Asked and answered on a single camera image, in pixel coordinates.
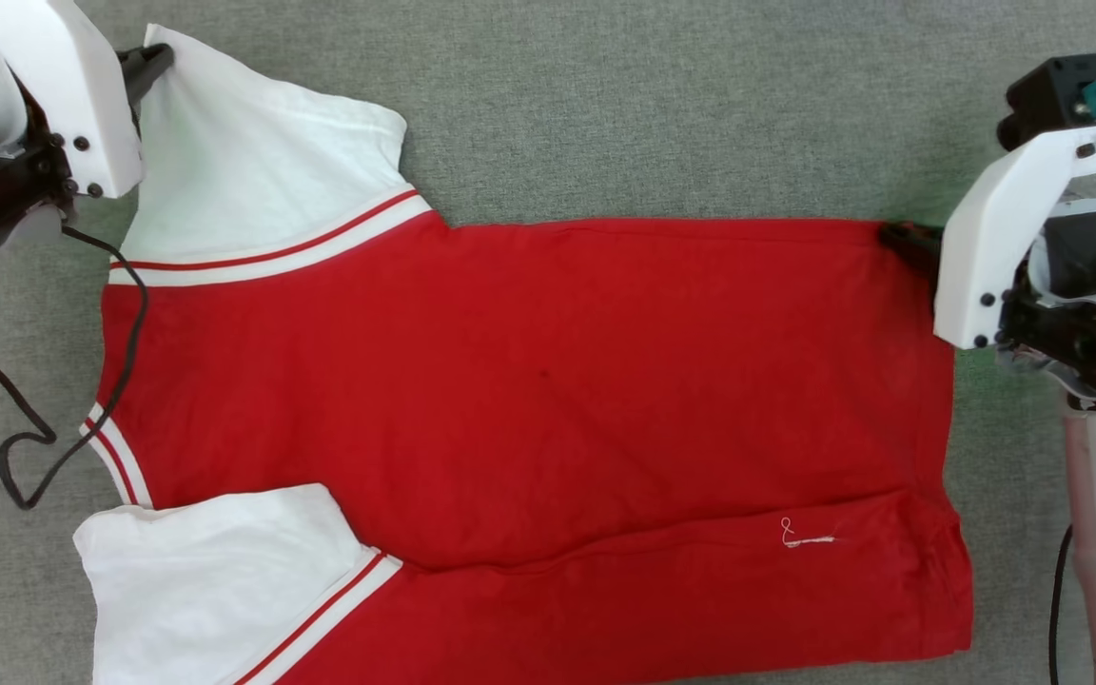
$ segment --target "gray fabric surface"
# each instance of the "gray fabric surface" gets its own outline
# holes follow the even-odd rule
[[[586,214],[940,221],[996,156],[1004,90],[1096,52],[1096,0],[83,0],[117,47],[147,22],[253,69],[408,117],[403,170],[453,222]],[[1082,185],[1096,191],[1096,181]],[[83,205],[117,241],[132,201]],[[817,256],[808,269],[822,269]],[[105,260],[69,240],[0,259],[0,365],[60,426],[90,407]],[[25,420],[0,390],[0,439]],[[25,448],[34,482],[55,454]],[[764,684],[1047,682],[1051,571],[1069,522],[1058,398],[958,359],[948,491],[975,568],[974,646],[927,663],[728,676]],[[94,603],[70,545],[116,502],[87,450],[33,513],[0,490],[0,682],[85,682]],[[1087,682],[1080,591],[1062,666]],[[772,616],[747,616],[752,621]]]

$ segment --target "folded fabric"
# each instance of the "folded fabric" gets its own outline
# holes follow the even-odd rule
[[[343,642],[399,662],[375,682],[970,644],[941,486],[952,355],[875,222],[450,229],[397,170],[399,114],[160,42],[176,61],[144,101],[151,175],[122,248],[149,313],[92,445],[148,509],[320,482],[404,560],[357,606],[388,618],[340,624],[292,676],[353,667]],[[101,404],[140,299],[121,267]],[[430,646],[397,654],[400,633]]]

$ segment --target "black cable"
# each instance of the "black cable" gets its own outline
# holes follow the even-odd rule
[[[61,469],[61,466],[66,465],[67,460],[75,455],[75,452],[81,450],[87,443],[90,443],[91,438],[94,438],[96,434],[100,433],[100,430],[102,430],[104,424],[107,423],[109,418],[112,416],[112,411],[117,407],[117,403],[121,402],[121,396],[126,392],[126,386],[129,385],[130,374],[134,373],[134,357],[138,354],[138,341],[140,339],[140,333],[142,333],[142,322],[147,319],[147,286],[144,285],[142,278],[138,276],[138,272],[135,272],[134,265],[129,263],[129,260],[126,260],[126,258],[122,255],[121,251],[113,246],[109,246],[109,243],[103,240],[91,238],[90,235],[80,233],[80,231],[70,227],[61,227],[61,232],[78,240],[79,242],[85,242],[92,248],[109,252],[110,255],[113,255],[114,259],[121,262],[122,267],[126,269],[126,273],[129,273],[129,277],[134,278],[135,284],[138,285],[138,315],[134,317],[134,328],[129,330],[129,340],[126,342],[125,364],[122,365],[121,374],[117,376],[117,383],[112,387],[112,393],[109,395],[109,400],[104,404],[104,412],[101,413],[100,418],[95,420],[95,423],[91,424],[91,429],[88,429],[88,432],[83,435],[83,437],[79,437],[77,442],[75,442],[75,445],[70,446],[68,450],[62,452],[61,456],[57,457],[56,463],[54,463],[52,467],[48,467],[48,471],[45,472],[45,477],[39,479],[39,484],[36,486],[33,494],[27,495],[26,499],[21,491],[19,491],[19,484],[16,484],[14,477],[11,476],[11,447],[16,445],[16,443],[23,442],[23,439],[27,439],[27,442],[31,443],[41,443],[42,445],[53,445],[57,443],[57,434],[53,429],[49,429],[43,418],[39,418],[39,413],[36,413],[35,409],[32,408],[32,404],[27,403],[25,396],[23,396],[18,387],[14,386],[11,378],[8,378],[8,374],[4,374],[3,369],[0,369],[0,386],[3,386],[3,389],[8,391],[8,395],[11,395],[11,399],[14,400],[14,403],[16,403],[19,411],[22,411],[23,414],[27,416],[27,421],[31,421],[35,429],[39,431],[39,433],[33,433],[30,430],[25,430],[25,432],[16,433],[3,439],[3,443],[0,445],[0,480],[3,482],[3,487],[5,491],[8,491],[8,495],[10,495],[11,501],[16,503],[16,506],[24,511],[32,510],[36,506],[36,503],[39,502],[39,499],[44,495],[45,490],[47,490],[49,482],[53,482],[54,478],[57,477],[57,472]]]
[[[1060,671],[1057,669],[1057,628],[1060,625],[1060,595],[1064,589],[1064,564],[1069,563],[1071,541],[1073,541],[1073,526],[1070,525],[1060,543],[1060,556],[1057,557],[1057,581],[1051,589],[1051,624],[1048,627],[1048,672],[1051,674],[1051,685],[1060,685]]]

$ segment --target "red and white shirt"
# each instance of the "red and white shirt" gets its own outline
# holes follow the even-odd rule
[[[399,114],[160,42],[122,248],[149,313],[92,443],[138,507],[80,530],[139,530],[80,543],[98,680],[161,681],[175,642],[213,660],[201,682],[652,682],[970,644],[952,355],[874,222],[450,229],[397,170]],[[118,266],[101,402],[139,305]],[[248,548],[316,516],[249,528],[221,503],[252,500],[216,498],[305,484],[351,551],[266,557],[299,590],[277,597]],[[182,520],[248,543],[201,553]],[[134,567],[187,576],[176,618],[118,610],[149,602],[113,580]]]

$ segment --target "white thread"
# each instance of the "white thread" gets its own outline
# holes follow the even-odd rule
[[[783,533],[780,533],[780,544],[788,547],[788,549],[795,550],[797,547],[803,546],[804,544],[808,543],[835,541],[835,537],[832,537],[832,535],[823,535],[823,537],[807,537],[804,538],[804,540],[786,540],[786,538],[784,538],[786,537],[786,535],[796,535],[796,533],[792,532],[792,528],[789,528],[789,524],[792,524],[792,522],[789,521],[788,516],[785,516],[783,517],[783,520],[780,520],[780,528],[784,528]]]

